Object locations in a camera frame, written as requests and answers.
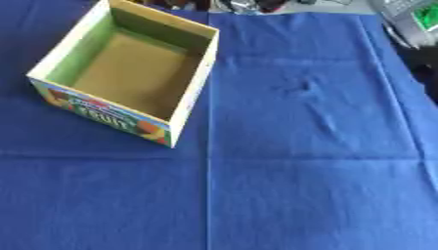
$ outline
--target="cardboard box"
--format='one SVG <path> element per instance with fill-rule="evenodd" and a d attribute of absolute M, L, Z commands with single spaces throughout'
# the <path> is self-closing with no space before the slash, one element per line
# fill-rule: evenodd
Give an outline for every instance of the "cardboard box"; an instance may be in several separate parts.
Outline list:
<path fill-rule="evenodd" d="M 218 35 L 133 2 L 102 0 L 27 76 L 50 104 L 174 147 Z"/>

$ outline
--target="box wall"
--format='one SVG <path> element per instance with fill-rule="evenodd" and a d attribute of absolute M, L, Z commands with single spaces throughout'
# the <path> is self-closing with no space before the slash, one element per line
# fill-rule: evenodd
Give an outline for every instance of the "box wall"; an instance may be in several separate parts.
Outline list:
<path fill-rule="evenodd" d="M 209 39 L 204 36 L 137 16 L 119 8 L 111 8 L 111 12 L 116 25 L 153 39 L 198 53 L 204 53 L 208 46 Z"/>
<path fill-rule="evenodd" d="M 216 60 L 218 39 L 219 31 L 216 32 L 216 35 L 211 40 L 211 43 L 208 46 L 208 49 L 197 68 L 194 78 L 189 84 L 186 93 L 182 97 L 181 101 L 178 103 L 178 106 L 175 109 L 172 118 L 170 119 L 172 146 L 176 145 L 181 131 L 183 130 L 184 125 L 186 124 L 186 121 L 197 101 L 197 97 L 199 96 L 203 86 L 205 85 L 208 74 L 210 73 L 211 68 L 214 65 L 214 62 Z"/>
<path fill-rule="evenodd" d="M 112 16 L 110 12 L 107 12 L 50 71 L 46 79 L 65 86 L 72 86 L 91 61 L 106 46 L 114 34 L 114 30 Z"/>
<path fill-rule="evenodd" d="M 30 81 L 49 104 L 110 125 L 117 130 L 171 146 L 169 126 L 166 124 L 67 88 L 33 78 Z"/>

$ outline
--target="wire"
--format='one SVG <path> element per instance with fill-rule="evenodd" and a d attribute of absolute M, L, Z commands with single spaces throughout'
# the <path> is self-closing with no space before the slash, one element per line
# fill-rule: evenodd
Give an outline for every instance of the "wire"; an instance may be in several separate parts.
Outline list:
<path fill-rule="evenodd" d="M 348 1 L 348 2 L 343 2 L 342 0 L 324 0 L 324 1 L 326 1 L 326 2 L 333 2 L 333 3 L 337 3 L 337 4 L 341 4 L 341 5 L 343 5 L 343 6 L 348 6 L 348 5 L 350 5 L 352 2 L 353 2 L 353 0 L 350 0 L 350 1 Z"/>

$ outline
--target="blue cloth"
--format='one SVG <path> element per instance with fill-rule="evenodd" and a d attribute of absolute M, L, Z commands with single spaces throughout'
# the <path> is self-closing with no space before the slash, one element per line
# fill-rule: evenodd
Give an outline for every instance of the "blue cloth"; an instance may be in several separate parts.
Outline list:
<path fill-rule="evenodd" d="M 175 12 L 221 37 L 168 149 L 25 79 L 90 6 L 0 3 L 1 249 L 436 249 L 438 110 L 376 17 Z"/>

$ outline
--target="colorful fruit graphic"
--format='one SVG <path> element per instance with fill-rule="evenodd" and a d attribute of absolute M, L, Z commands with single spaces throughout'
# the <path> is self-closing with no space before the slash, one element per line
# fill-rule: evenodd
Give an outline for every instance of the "colorful fruit graphic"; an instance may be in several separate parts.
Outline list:
<path fill-rule="evenodd" d="M 68 100 L 68 94 L 66 94 L 64 92 L 56 91 L 53 89 L 49 89 L 49 92 L 57 100 L 59 100 L 59 99 L 66 100 L 66 101 Z"/>
<path fill-rule="evenodd" d="M 158 126 L 155 126 L 148 121 L 138 121 L 137 127 L 144 132 L 142 134 L 153 134 L 160 129 Z"/>

